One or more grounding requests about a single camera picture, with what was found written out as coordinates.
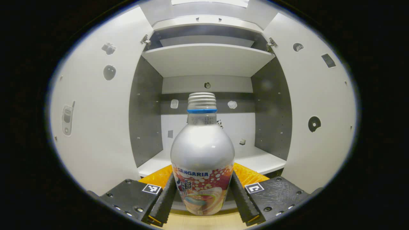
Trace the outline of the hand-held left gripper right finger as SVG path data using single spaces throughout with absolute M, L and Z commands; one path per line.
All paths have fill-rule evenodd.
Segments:
M 247 226 L 272 224 L 293 214 L 323 188 L 307 193 L 282 176 L 271 179 L 235 163 L 231 193 L 241 220 Z

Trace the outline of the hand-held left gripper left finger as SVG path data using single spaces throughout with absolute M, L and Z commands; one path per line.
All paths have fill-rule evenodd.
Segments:
M 137 224 L 162 227 L 167 223 L 177 186 L 168 165 L 140 180 L 125 179 L 102 195 L 88 190 L 93 200 Z

